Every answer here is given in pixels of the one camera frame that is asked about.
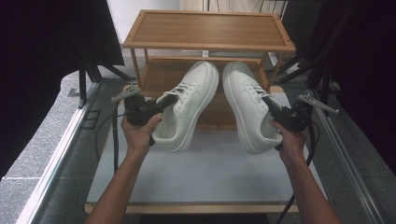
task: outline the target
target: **shoelace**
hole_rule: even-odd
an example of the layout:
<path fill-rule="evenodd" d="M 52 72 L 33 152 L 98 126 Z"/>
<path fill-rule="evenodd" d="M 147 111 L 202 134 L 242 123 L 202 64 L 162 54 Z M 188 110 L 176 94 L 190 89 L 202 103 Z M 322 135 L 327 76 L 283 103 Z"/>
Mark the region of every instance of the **shoelace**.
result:
<path fill-rule="evenodd" d="M 192 90 L 193 85 L 189 84 L 189 83 L 184 83 L 181 82 L 180 84 L 178 84 L 176 87 L 174 87 L 171 91 L 166 91 L 164 94 L 166 95 L 176 95 L 178 100 L 180 100 L 180 102 L 183 104 L 183 94 L 190 94 L 190 91 Z"/>
<path fill-rule="evenodd" d="M 257 92 L 257 94 L 259 95 L 258 97 L 256 97 L 257 103 L 259 103 L 262 100 L 262 97 L 270 95 L 267 92 L 265 92 L 265 90 L 263 90 L 260 85 L 251 85 L 251 86 L 252 86 L 252 89 L 251 89 L 252 94 Z"/>

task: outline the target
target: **white sneaker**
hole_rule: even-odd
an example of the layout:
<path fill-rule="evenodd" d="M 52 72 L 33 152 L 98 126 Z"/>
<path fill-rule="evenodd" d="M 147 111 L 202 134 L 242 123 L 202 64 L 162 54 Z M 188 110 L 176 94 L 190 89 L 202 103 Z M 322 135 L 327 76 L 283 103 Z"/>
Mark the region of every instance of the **white sneaker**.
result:
<path fill-rule="evenodd" d="M 219 72 L 212 63 L 197 62 L 181 82 L 169 94 L 177 96 L 177 102 L 163 111 L 152 137 L 160 148 L 171 152 L 181 152 L 190 145 L 195 124 L 202 111 L 213 99 L 219 85 Z"/>
<path fill-rule="evenodd" d="M 225 96 L 233 109 L 239 141 L 251 154 L 263 153 L 282 142 L 269 120 L 268 105 L 262 100 L 268 96 L 254 79 L 250 69 L 241 62 L 228 63 L 223 71 Z"/>

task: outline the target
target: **aluminum rail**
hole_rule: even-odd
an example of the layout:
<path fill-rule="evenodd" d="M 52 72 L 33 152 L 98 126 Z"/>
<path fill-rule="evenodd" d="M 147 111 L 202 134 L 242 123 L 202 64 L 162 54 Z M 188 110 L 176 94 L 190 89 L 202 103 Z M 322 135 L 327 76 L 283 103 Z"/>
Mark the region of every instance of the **aluminum rail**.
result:
<path fill-rule="evenodd" d="M 318 94 L 316 91 L 308 90 L 308 93 L 318 99 Z M 385 223 L 381 215 L 379 214 L 379 211 L 370 191 L 367 189 L 363 179 L 361 178 L 361 174 L 356 169 L 355 165 L 352 162 L 352 159 L 350 159 L 347 150 L 343 142 L 341 141 L 340 136 L 338 135 L 338 132 L 332 125 L 331 119 L 326 116 L 322 109 L 315 109 L 318 112 L 318 116 L 322 121 L 327 134 L 330 136 L 332 144 L 334 145 L 335 152 L 337 153 L 341 163 L 344 166 L 346 175 L 352 183 L 352 186 L 356 191 L 359 200 L 361 201 L 361 206 L 363 207 L 366 216 L 369 218 L 370 223 Z"/>
<path fill-rule="evenodd" d="M 90 90 L 88 92 L 88 99 L 92 99 L 92 97 L 97 93 L 99 85 L 100 84 L 98 83 L 91 84 Z M 40 177 L 35 189 L 33 190 L 33 193 L 24 206 L 20 217 L 17 220 L 18 224 L 32 223 L 35 219 L 35 215 L 43 203 L 47 192 L 50 189 L 50 185 L 64 160 L 64 156 L 68 151 L 76 132 L 78 131 L 78 127 L 91 104 L 92 100 L 89 100 L 82 108 L 76 110 L 69 125 L 66 128 L 66 131 L 64 132 L 64 135 L 61 138 L 61 141 L 55 148 L 55 151 L 53 152 L 43 175 Z"/>

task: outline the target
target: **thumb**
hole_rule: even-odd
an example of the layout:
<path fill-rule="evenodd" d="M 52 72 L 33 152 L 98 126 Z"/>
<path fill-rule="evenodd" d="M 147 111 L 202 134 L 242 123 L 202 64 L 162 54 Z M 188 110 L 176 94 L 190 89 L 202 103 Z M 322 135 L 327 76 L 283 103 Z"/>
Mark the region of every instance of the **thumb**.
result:
<path fill-rule="evenodd" d="M 148 123 L 145 125 L 145 129 L 147 129 L 150 133 L 152 133 L 154 131 L 155 126 L 160 122 L 162 117 L 163 114 L 161 113 L 151 117 L 151 119 L 149 119 Z"/>

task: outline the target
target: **forearm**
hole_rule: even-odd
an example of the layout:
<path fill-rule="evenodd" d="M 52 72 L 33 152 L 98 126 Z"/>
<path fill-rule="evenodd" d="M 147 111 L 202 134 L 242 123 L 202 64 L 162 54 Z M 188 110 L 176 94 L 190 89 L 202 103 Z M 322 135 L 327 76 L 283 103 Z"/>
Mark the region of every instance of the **forearm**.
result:
<path fill-rule="evenodd" d="M 306 163 L 298 161 L 286 167 L 303 223 L 341 223 Z"/>
<path fill-rule="evenodd" d="M 122 222 L 142 163 L 142 158 L 127 155 L 86 223 Z"/>

